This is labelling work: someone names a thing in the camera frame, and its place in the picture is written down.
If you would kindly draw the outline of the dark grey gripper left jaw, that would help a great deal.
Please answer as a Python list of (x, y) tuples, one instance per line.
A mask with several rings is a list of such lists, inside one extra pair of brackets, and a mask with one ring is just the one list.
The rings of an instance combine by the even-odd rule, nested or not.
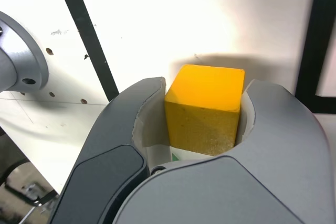
[(131, 192), (172, 160), (163, 77), (125, 89), (96, 119), (50, 223), (112, 223)]

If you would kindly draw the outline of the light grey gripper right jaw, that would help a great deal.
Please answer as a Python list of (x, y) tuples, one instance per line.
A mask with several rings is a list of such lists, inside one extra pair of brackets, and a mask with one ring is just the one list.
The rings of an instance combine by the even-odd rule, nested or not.
[(320, 123), (284, 87), (254, 80), (243, 94), (242, 141), (177, 161), (142, 182), (115, 223), (333, 223), (333, 162)]

